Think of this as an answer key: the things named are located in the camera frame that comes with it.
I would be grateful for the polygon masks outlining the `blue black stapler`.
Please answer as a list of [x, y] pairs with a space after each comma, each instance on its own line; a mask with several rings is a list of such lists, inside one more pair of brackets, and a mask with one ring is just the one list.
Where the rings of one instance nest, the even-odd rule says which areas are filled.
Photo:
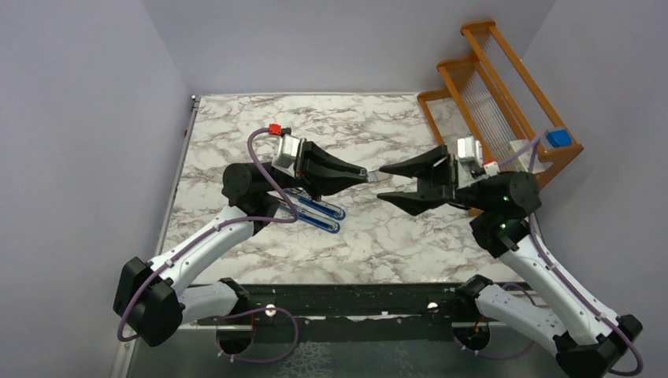
[[329, 202], [317, 201], [311, 198], [303, 189], [286, 189], [285, 193], [292, 199], [295, 199], [301, 207], [311, 208], [338, 221], [346, 217], [346, 212], [343, 208]]

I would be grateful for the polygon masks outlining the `staple box tray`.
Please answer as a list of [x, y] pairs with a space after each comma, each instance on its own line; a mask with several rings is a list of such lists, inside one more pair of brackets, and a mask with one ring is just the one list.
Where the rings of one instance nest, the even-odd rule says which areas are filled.
[[368, 183], [377, 183], [384, 180], [389, 180], [392, 176], [388, 173], [381, 172], [378, 169], [367, 172], [367, 182]]

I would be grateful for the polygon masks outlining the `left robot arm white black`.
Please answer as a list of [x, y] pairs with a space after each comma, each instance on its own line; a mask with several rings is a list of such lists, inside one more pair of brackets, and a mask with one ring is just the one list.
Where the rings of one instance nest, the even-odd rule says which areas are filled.
[[292, 224], [310, 215], [299, 199], [321, 204], [362, 183], [361, 166], [325, 152], [314, 142], [289, 135], [278, 139], [270, 161], [260, 161], [249, 139], [248, 163], [229, 165], [222, 194], [228, 203], [205, 226], [181, 244], [143, 261], [133, 258], [121, 270], [113, 311], [119, 316], [117, 338], [141, 339], [151, 347], [169, 339], [182, 325], [220, 315], [238, 323], [247, 315], [247, 301], [232, 279], [194, 286], [195, 279], [234, 247], [270, 224]]

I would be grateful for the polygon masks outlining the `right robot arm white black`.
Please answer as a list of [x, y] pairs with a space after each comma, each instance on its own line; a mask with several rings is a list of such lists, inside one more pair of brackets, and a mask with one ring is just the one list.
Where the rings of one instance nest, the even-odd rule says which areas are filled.
[[640, 321], [605, 306], [537, 235], [534, 213], [541, 201], [533, 173], [507, 171], [502, 163], [484, 161], [480, 148], [452, 154], [445, 146], [381, 171], [417, 181], [414, 192], [380, 194], [381, 200], [410, 215], [442, 205], [480, 210], [470, 222], [477, 244], [545, 302], [544, 308], [533, 306], [476, 275], [455, 292], [455, 312], [462, 319], [482, 316], [503, 322], [550, 352], [570, 377], [612, 374], [626, 353], [637, 354], [633, 343], [643, 328]]

